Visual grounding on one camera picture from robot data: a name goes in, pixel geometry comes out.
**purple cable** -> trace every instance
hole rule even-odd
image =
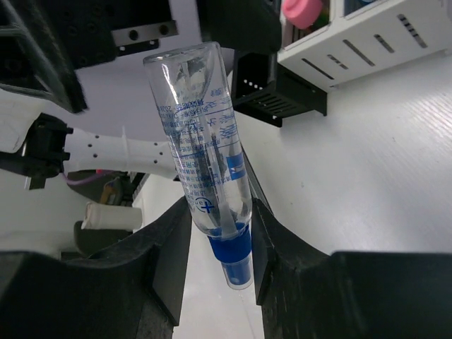
[[[93,182],[95,180],[98,180],[102,177],[105,177],[108,174],[113,173],[114,171],[102,171],[101,173],[96,173],[93,174],[92,176],[85,178],[85,179],[81,179],[81,180],[71,180],[69,179],[64,173],[61,173],[61,175],[63,176],[64,180],[66,181],[66,183],[70,186],[79,186],[79,185],[84,185],[84,184],[89,184],[90,182]]]

